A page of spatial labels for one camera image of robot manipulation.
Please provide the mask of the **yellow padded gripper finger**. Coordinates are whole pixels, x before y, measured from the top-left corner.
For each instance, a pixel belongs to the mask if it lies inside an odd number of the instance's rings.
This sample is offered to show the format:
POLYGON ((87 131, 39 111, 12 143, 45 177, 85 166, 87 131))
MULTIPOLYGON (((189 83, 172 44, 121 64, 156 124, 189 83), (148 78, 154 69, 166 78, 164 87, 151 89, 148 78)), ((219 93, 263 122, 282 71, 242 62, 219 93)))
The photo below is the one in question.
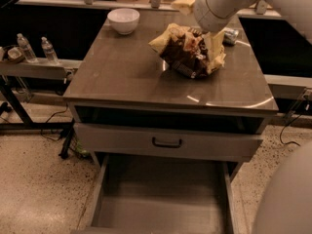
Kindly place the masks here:
POLYGON ((212 74, 224 66, 224 59, 226 57, 223 46, 224 31, 221 30, 218 33, 209 32, 203 35, 203 39, 208 50, 207 72, 212 74))
POLYGON ((171 7, 180 11, 183 15, 191 15, 196 0, 175 0, 171 3, 171 7))

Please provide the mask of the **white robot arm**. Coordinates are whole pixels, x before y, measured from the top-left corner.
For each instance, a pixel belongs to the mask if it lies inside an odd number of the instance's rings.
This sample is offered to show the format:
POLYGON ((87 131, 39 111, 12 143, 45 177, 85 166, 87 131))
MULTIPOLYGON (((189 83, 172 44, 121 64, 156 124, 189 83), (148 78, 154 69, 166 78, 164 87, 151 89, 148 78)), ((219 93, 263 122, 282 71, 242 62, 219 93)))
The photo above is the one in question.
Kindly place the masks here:
MULTIPOLYGON (((218 32, 240 10, 259 0, 194 0, 183 10, 202 29, 218 32)), ((312 0, 263 0, 312 43, 312 0)), ((268 182, 252 234, 312 234, 312 142, 298 147, 268 182)))

